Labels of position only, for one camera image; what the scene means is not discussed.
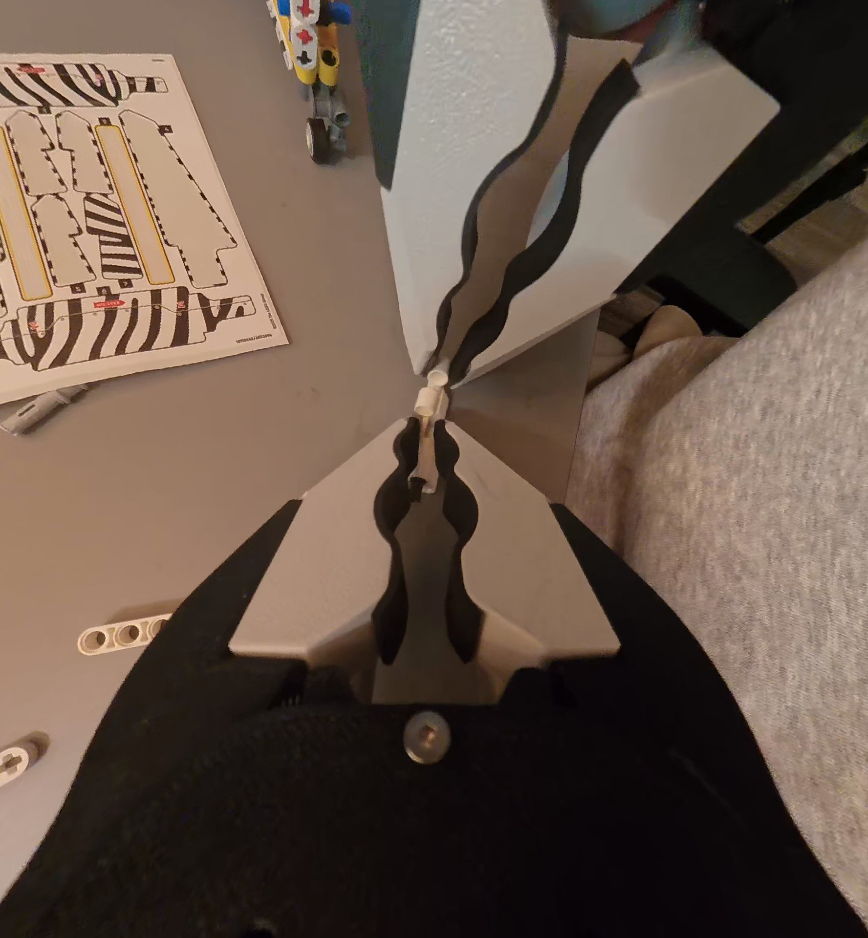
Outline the zebra sticker sheet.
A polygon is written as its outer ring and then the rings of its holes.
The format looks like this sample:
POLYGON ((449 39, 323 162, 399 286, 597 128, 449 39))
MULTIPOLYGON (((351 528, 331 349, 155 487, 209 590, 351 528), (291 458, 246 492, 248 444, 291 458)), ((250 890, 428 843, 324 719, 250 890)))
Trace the zebra sticker sheet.
POLYGON ((286 345, 173 56, 0 53, 0 405, 286 345))

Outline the black table leg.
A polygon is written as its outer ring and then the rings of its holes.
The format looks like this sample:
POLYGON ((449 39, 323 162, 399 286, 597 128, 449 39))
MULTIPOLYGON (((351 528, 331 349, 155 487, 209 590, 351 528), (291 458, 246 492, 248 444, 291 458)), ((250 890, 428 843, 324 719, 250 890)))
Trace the black table leg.
POLYGON ((742 336, 868 237, 868 118, 813 169, 649 281, 702 331, 742 336))

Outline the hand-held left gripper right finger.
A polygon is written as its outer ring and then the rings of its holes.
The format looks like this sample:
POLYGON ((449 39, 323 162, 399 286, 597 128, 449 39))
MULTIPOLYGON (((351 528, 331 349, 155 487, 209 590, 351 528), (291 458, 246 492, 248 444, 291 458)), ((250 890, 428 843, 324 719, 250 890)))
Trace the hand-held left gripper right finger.
POLYGON ((442 509, 456 534, 445 624, 491 690, 523 669, 620 649, 545 495, 450 421, 436 424, 442 509))

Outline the white lego beam with holes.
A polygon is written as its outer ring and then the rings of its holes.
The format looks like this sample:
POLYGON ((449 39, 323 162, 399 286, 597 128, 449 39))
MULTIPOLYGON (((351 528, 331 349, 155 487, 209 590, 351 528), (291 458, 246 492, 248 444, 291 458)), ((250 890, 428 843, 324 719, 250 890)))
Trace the white lego beam with holes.
POLYGON ((88 657, 140 648, 151 643, 171 617, 171 613, 166 613, 91 627, 78 636, 76 648, 88 657))

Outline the lego airplane model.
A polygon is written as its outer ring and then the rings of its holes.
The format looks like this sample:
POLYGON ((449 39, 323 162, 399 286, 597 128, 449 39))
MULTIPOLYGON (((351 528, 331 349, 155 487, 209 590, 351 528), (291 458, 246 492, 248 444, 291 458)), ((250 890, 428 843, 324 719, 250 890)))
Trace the lego airplane model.
POLYGON ((332 165, 347 153, 350 114, 338 85, 338 30, 350 25, 351 8, 342 1, 268 1, 266 6, 285 65, 310 107, 304 129, 308 154, 319 166, 332 165))

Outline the grey zip sweatshirt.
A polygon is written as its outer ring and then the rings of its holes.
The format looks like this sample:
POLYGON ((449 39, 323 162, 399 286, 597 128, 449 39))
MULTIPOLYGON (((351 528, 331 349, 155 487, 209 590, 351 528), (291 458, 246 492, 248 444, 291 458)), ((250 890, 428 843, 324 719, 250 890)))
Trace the grey zip sweatshirt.
POLYGON ((868 936, 868 239, 745 337, 593 387, 565 503, 733 704, 696 705, 702 771, 810 899, 788 932, 868 936))

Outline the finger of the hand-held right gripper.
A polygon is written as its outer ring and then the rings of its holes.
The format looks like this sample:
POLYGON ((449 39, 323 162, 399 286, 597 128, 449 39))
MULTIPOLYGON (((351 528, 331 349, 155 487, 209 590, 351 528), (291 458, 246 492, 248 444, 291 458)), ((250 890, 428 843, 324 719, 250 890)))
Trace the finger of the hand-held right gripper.
POLYGON ((381 205, 412 370, 438 344, 442 301, 463 273, 475 193, 526 139, 556 65, 545 2, 419 5, 393 181, 381 205))
POLYGON ((780 111, 718 54, 633 57, 567 64, 478 200, 450 303, 451 385, 611 299, 780 111))

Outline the light grey lego pin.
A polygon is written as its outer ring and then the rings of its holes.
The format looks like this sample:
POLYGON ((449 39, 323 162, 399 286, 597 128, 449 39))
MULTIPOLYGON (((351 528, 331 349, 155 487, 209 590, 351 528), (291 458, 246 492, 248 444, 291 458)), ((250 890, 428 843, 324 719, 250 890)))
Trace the light grey lego pin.
POLYGON ((0 429, 14 437, 27 436, 89 391, 90 384, 77 384, 42 393, 5 418, 0 429))

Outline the beige cloth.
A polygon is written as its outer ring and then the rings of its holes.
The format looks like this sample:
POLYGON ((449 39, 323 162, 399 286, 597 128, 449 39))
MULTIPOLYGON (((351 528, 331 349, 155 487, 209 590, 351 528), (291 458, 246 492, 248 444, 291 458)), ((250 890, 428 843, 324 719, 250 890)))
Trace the beige cloth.
POLYGON ((605 380, 616 371, 669 342, 700 339, 698 323, 683 309, 662 305, 619 337, 598 330, 589 370, 589 383, 605 380))

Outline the white lego connector assembly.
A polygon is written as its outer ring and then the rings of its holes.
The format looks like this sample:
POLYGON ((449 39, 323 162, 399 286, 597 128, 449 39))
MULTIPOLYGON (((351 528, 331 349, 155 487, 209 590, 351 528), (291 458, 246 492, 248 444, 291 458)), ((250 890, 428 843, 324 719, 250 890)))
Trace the white lego connector assembly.
POLYGON ((412 497, 432 495, 438 488, 439 474, 436 462, 435 427, 445 419, 450 405, 449 375, 445 366, 438 365, 428 372, 427 384, 417 396, 414 413, 419 421, 417 462, 410 476, 412 497))

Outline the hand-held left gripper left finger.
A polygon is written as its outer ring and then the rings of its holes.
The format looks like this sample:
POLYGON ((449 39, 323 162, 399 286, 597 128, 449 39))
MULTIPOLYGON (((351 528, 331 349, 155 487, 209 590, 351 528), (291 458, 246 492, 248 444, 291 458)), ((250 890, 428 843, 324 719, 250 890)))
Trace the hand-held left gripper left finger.
POLYGON ((412 508, 415 418, 397 420, 293 504, 229 641, 232 654, 335 668, 372 689, 405 637, 398 526, 412 508))

